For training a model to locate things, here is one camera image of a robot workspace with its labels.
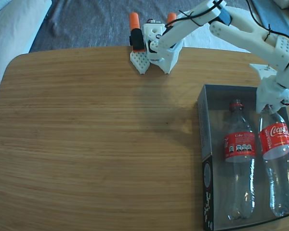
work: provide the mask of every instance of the white couch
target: white couch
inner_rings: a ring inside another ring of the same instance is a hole
[[[0,83],[7,65],[28,53],[51,0],[0,0]]]

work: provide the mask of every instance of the bottle neck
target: bottle neck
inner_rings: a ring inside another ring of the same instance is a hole
[[[272,108],[271,106],[267,105],[263,108],[263,110],[261,111],[261,115],[273,115],[273,111],[272,111]]]
[[[237,117],[243,116],[242,108],[235,108],[234,110],[232,110],[231,116],[237,116]]]

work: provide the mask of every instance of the empty bottle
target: empty bottle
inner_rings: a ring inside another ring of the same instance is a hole
[[[259,138],[270,181],[270,207],[276,217],[289,214],[289,131],[284,119],[266,106],[260,117]]]
[[[224,152],[229,181],[227,216],[230,220],[249,218],[255,207],[255,135],[243,116],[240,100],[230,102],[230,129]]]

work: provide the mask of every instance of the gray carpet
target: gray carpet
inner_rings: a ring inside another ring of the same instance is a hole
[[[64,48],[129,45],[129,13],[140,24],[166,22],[167,14],[188,11],[203,0],[52,0],[30,52]],[[247,10],[245,0],[227,0]]]

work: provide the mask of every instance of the orange cap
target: orange cap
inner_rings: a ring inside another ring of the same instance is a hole
[[[167,17],[167,23],[170,23],[171,21],[176,20],[176,19],[177,19],[176,13],[169,13]]]
[[[140,29],[139,17],[138,14],[135,12],[130,13],[130,29],[131,31],[133,29]]]

